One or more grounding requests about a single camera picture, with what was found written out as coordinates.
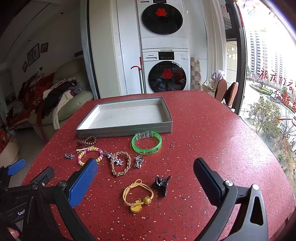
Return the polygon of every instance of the picture frame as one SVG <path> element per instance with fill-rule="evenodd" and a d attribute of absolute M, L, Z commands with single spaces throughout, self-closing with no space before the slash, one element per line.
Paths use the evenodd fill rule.
<path fill-rule="evenodd" d="M 30 66 L 33 62 L 33 49 L 31 49 L 28 53 L 27 53 L 27 57 L 28 57 L 28 65 Z"/>
<path fill-rule="evenodd" d="M 28 65 L 27 65 L 27 62 L 25 61 L 24 64 L 23 64 L 23 66 L 22 66 L 22 70 L 24 72 L 26 72 L 27 68 L 28 68 Z"/>
<path fill-rule="evenodd" d="M 40 57 L 40 52 L 39 52 L 39 43 L 37 43 L 33 48 L 33 62 L 35 62 L 39 57 Z"/>
<path fill-rule="evenodd" d="M 48 50 L 48 42 L 41 44 L 40 53 L 47 52 Z"/>

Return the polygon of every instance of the blue gripper pad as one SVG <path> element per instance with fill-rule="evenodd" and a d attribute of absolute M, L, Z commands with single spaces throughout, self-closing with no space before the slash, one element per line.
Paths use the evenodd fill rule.
<path fill-rule="evenodd" d="M 212 171 L 202 158 L 197 158 L 194 161 L 193 171 L 210 203 L 216 207 L 220 206 L 224 187 L 222 185 L 222 190 L 219 184 L 223 183 L 223 179 L 216 172 Z"/>
<path fill-rule="evenodd" d="M 72 208 L 78 206 L 87 189 L 89 188 L 92 180 L 96 176 L 98 170 L 98 164 L 95 159 L 92 159 L 83 172 L 79 175 L 73 186 L 69 190 L 69 203 Z"/>
<path fill-rule="evenodd" d="M 9 176 L 14 176 L 16 173 L 18 173 L 21 169 L 23 169 L 26 166 L 26 160 L 25 159 L 19 159 L 12 165 L 8 166 L 7 174 Z"/>

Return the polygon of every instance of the brown coil hair tie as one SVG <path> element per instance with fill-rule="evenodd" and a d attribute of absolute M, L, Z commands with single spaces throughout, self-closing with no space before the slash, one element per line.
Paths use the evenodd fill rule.
<path fill-rule="evenodd" d="M 95 136 L 89 136 L 88 138 L 86 138 L 83 141 L 77 141 L 77 145 L 82 146 L 82 145 L 86 145 L 86 146 L 93 146 L 94 144 L 96 144 L 96 137 Z"/>
<path fill-rule="evenodd" d="M 114 161 L 113 160 L 118 155 L 124 155 L 124 156 L 126 156 L 127 159 L 128 159 L 128 164 L 127 164 L 127 167 L 123 170 L 123 172 L 116 173 L 116 171 L 114 170 Z M 113 173 L 113 175 L 116 176 L 116 177 L 119 177 L 121 175 L 126 174 L 128 172 L 128 170 L 131 168 L 131 156 L 127 152 L 118 151 L 115 154 L 113 154 L 113 156 L 110 159 L 110 163 L 111 163 L 111 166 L 112 166 L 112 173 Z"/>

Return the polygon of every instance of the green sofa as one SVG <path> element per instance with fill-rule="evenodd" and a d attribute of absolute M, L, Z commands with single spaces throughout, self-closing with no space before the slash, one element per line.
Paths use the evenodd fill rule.
<path fill-rule="evenodd" d="M 87 78 L 84 59 L 79 58 L 73 61 L 70 61 L 57 69 L 54 74 L 53 84 L 57 84 L 63 79 L 75 77 L 76 81 L 79 81 L 78 84 L 81 86 L 87 86 L 87 91 L 82 92 L 76 96 L 74 96 L 66 105 L 62 107 L 62 109 L 58 113 L 59 117 L 59 125 L 60 127 L 67 121 L 67 119 L 74 114 L 76 110 L 78 110 L 83 104 L 87 101 L 92 100 L 93 94 L 90 91 L 89 80 Z M 52 124 L 52 114 L 54 112 L 54 108 L 48 116 L 45 116 L 42 119 L 42 129 L 43 133 L 46 136 L 46 141 L 50 140 L 52 136 L 57 132 L 54 130 Z M 43 135 L 40 130 L 40 126 L 37 125 L 37 114 L 33 112 L 29 117 L 29 123 L 32 124 L 37 135 L 43 138 Z"/>

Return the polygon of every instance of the red table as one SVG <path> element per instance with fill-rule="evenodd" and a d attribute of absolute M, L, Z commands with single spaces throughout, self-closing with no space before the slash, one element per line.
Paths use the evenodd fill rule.
<path fill-rule="evenodd" d="M 215 211 L 193 172 L 193 161 L 202 157 L 224 180 L 230 179 L 235 185 L 245 187 L 259 184 L 271 237 L 295 205 L 287 178 L 256 133 L 226 106 L 203 91 L 120 96 L 87 102 L 47 143 L 23 184 L 28 184 L 47 166 L 55 170 L 55 177 L 48 186 L 67 180 L 80 168 L 75 153 L 76 128 L 96 104 L 150 96 L 164 98 L 173 118 L 173 132 L 161 134 L 161 149 L 145 156 L 141 169 L 131 167 L 124 176 L 113 176 L 110 163 L 106 157 L 103 158 L 84 200 L 75 207 L 90 232 L 98 240 L 194 240 Z M 133 159 L 136 153 L 132 150 L 131 138 L 100 138 L 96 146 L 113 153 L 127 151 Z M 65 159 L 67 152 L 75 153 L 75 158 Z M 89 152 L 83 159 L 97 157 L 94 154 Z M 124 168 L 115 167 L 117 172 Z M 157 196 L 152 203 L 133 215 L 123 202 L 123 190 L 138 178 L 151 186 L 157 175 L 165 178 L 173 176 L 167 197 L 162 198 L 155 191 Z M 149 194 L 140 187 L 130 193 L 127 198 L 130 202 Z M 56 217 L 62 233 L 69 237 L 62 221 Z M 234 219 L 232 215 L 221 238 L 228 235 Z"/>

